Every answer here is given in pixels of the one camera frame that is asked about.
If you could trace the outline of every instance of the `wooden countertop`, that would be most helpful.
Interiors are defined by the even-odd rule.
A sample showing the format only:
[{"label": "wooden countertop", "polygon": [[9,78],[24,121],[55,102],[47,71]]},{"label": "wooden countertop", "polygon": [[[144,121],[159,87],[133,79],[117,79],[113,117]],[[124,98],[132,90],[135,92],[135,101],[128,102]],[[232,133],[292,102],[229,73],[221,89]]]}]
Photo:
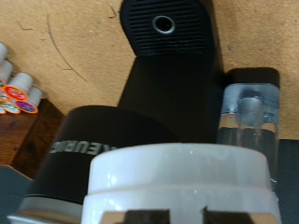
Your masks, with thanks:
[{"label": "wooden countertop", "polygon": [[[270,66],[281,74],[281,138],[299,139],[299,1],[214,0],[225,71]],[[0,0],[0,42],[64,113],[116,105],[134,54],[121,0]]]}]

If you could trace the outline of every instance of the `clear plastic reservoir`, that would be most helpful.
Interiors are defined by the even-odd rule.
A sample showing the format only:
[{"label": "clear plastic reservoir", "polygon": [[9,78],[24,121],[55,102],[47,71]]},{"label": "clear plastic reservoir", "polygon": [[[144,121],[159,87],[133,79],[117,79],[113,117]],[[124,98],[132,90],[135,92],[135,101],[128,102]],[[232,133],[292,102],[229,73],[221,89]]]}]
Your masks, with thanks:
[{"label": "clear plastic reservoir", "polygon": [[262,152],[268,160],[272,188],[278,168],[279,88],[237,83],[225,89],[218,143]]}]

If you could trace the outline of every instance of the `white lid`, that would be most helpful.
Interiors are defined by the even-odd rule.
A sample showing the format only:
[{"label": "white lid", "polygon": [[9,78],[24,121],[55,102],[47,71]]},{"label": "white lid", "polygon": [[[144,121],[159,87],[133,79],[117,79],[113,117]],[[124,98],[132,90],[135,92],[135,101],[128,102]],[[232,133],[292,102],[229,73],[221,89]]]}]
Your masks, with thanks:
[{"label": "white lid", "polygon": [[159,144],[127,147],[91,163],[82,224],[106,211],[170,209],[171,223],[201,223],[200,211],[271,213],[280,221],[266,157],[243,147]]}]

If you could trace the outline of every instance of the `vent slot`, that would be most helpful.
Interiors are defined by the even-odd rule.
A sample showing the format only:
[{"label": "vent slot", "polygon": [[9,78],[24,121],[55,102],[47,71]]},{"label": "vent slot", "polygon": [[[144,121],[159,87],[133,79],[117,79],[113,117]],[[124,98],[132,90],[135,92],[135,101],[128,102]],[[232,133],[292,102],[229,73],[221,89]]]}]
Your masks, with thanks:
[{"label": "vent slot", "polygon": [[[155,23],[160,17],[172,22],[161,26],[165,30],[170,27],[169,32]],[[200,17],[187,0],[135,0],[128,10],[127,20],[140,51],[205,50]]]}]

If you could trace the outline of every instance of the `keurig logo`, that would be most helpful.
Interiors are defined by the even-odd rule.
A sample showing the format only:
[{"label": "keurig logo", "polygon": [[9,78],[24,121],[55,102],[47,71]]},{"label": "keurig logo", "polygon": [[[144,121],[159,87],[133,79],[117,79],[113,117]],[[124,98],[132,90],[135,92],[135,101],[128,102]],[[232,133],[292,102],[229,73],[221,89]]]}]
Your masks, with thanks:
[{"label": "keurig logo", "polygon": [[102,152],[111,151],[117,149],[116,147],[111,147],[109,145],[87,142],[87,141],[62,141],[55,142],[51,147],[50,153],[57,152],[79,152],[86,153],[90,155],[98,155]]}]

